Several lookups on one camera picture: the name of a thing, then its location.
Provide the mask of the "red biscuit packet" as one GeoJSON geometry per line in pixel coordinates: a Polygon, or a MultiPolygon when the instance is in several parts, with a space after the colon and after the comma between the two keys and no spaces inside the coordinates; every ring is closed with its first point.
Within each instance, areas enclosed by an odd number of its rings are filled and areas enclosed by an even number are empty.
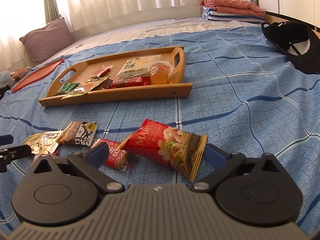
{"type": "Polygon", "coordinates": [[[93,142],[91,148],[102,142],[107,143],[109,147],[109,155],[104,165],[122,171],[127,171],[132,167],[130,153],[125,150],[117,150],[119,142],[100,138],[93,142]]]}

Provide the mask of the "brown white snack packet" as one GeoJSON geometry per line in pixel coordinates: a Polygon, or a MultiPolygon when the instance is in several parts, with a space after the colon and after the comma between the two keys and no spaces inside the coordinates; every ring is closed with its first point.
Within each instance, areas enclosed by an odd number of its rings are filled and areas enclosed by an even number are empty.
{"type": "Polygon", "coordinates": [[[72,121],[56,139],[58,144],[91,146],[97,131],[96,122],[72,121]]]}

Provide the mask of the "gold foil snack packet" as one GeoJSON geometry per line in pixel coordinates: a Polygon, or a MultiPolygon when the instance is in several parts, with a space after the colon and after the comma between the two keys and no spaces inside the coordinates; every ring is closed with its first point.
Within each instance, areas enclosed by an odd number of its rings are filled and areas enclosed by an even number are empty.
{"type": "Polygon", "coordinates": [[[62,132],[49,131],[33,134],[27,137],[24,143],[30,146],[32,154],[53,154],[59,145],[56,140],[62,132]]]}

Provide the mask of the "red mixed nuts bag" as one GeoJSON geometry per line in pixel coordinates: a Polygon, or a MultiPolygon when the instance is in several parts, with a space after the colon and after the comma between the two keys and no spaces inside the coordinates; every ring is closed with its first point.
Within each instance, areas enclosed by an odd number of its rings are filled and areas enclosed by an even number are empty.
{"type": "Polygon", "coordinates": [[[127,136],[124,150],[175,169],[193,182],[201,165],[208,136],[196,135],[150,119],[127,136]]]}

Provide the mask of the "peach picture snack packet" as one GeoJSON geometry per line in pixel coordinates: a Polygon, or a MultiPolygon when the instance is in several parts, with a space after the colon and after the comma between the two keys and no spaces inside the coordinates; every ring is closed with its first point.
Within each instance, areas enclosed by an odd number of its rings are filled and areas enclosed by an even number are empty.
{"type": "Polygon", "coordinates": [[[88,92],[92,91],[94,88],[98,87],[100,84],[104,83],[109,79],[108,76],[103,76],[103,77],[97,77],[94,79],[90,79],[84,83],[81,83],[70,91],[68,94],[66,94],[62,100],[68,99],[68,98],[73,98],[73,97],[78,97],[78,96],[83,96],[87,94],[88,92]]]}

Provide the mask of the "green snack packet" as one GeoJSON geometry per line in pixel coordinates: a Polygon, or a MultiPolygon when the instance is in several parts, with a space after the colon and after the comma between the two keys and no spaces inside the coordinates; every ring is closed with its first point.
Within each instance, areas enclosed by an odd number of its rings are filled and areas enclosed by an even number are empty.
{"type": "Polygon", "coordinates": [[[59,90],[57,91],[57,95],[66,95],[69,92],[71,92],[72,90],[74,90],[76,87],[78,87],[78,85],[80,85],[80,83],[64,83],[59,90]]]}

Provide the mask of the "dark red snack packet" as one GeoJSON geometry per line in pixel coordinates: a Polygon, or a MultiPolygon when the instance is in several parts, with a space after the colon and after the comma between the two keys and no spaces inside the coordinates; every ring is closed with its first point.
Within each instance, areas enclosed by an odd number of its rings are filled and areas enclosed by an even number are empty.
{"type": "Polygon", "coordinates": [[[149,84],[150,84],[149,77],[137,76],[137,77],[127,78],[127,79],[113,80],[109,86],[109,89],[148,86],[149,84]]]}

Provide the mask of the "small pink snack packet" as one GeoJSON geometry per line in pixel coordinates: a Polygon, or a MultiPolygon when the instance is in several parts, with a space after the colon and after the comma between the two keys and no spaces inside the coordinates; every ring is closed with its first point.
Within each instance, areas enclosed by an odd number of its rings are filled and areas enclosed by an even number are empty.
{"type": "Polygon", "coordinates": [[[108,73],[112,68],[113,68],[113,66],[105,66],[105,65],[103,65],[99,70],[95,71],[90,76],[90,78],[92,78],[92,79],[100,78],[100,77],[104,76],[106,73],[108,73]]]}

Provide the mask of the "orange jelly cup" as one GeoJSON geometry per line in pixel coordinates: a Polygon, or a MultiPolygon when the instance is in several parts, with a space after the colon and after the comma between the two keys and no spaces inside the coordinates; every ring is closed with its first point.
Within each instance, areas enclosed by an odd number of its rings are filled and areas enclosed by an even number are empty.
{"type": "Polygon", "coordinates": [[[153,85],[168,83],[174,67],[167,61],[155,61],[149,65],[150,81],[153,85]]]}

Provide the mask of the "white flower cake packet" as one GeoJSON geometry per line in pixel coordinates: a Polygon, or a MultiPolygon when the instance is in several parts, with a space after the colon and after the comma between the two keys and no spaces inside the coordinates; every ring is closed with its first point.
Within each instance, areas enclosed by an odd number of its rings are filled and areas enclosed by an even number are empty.
{"type": "Polygon", "coordinates": [[[127,79],[137,76],[150,76],[149,65],[159,61],[161,55],[133,57],[121,67],[116,77],[118,79],[127,79]]]}

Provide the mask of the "white quilted mattress pad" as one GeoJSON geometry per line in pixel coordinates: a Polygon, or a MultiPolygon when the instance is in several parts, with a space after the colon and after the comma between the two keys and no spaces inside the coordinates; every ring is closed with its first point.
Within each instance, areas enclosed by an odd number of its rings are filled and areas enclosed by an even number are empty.
{"type": "Polygon", "coordinates": [[[31,70],[41,68],[59,58],[67,58],[85,49],[91,49],[107,44],[115,44],[123,41],[141,40],[146,37],[166,36],[178,33],[194,33],[213,29],[234,29],[237,27],[253,26],[253,23],[239,21],[208,21],[202,17],[178,18],[129,25],[117,29],[108,30],[96,35],[89,35],[75,41],[70,46],[57,52],[43,63],[34,66],[31,70]]]}

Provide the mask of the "purple pillow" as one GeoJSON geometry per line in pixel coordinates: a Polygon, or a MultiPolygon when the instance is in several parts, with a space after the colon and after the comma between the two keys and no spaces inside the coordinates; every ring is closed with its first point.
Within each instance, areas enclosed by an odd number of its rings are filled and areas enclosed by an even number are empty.
{"type": "Polygon", "coordinates": [[[30,57],[36,65],[49,59],[57,52],[74,43],[74,38],[63,17],[47,23],[20,37],[30,57]]]}

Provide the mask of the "black baseball cap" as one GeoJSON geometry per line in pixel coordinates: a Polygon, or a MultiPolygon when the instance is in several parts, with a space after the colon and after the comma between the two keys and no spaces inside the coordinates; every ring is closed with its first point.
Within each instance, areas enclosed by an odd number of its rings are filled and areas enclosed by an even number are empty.
{"type": "Polygon", "coordinates": [[[305,74],[319,73],[319,37],[305,23],[285,21],[262,23],[267,40],[305,74]]]}

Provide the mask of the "green drape curtain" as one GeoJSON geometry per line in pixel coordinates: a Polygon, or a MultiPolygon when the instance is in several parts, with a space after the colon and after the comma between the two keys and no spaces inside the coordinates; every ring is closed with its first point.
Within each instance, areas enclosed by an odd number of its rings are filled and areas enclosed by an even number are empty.
{"type": "Polygon", "coordinates": [[[44,1],[44,15],[45,15],[46,24],[60,18],[56,0],[43,0],[43,1],[44,1]]]}

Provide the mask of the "folded blue striped blanket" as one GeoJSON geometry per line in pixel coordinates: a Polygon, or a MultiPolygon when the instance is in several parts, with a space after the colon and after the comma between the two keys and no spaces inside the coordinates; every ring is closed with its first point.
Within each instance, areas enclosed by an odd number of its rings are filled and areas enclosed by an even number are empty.
{"type": "Polygon", "coordinates": [[[263,23],[265,19],[263,17],[251,16],[251,15],[235,15],[226,14],[214,11],[212,8],[203,7],[201,9],[201,15],[208,21],[239,21],[247,23],[263,23]]]}

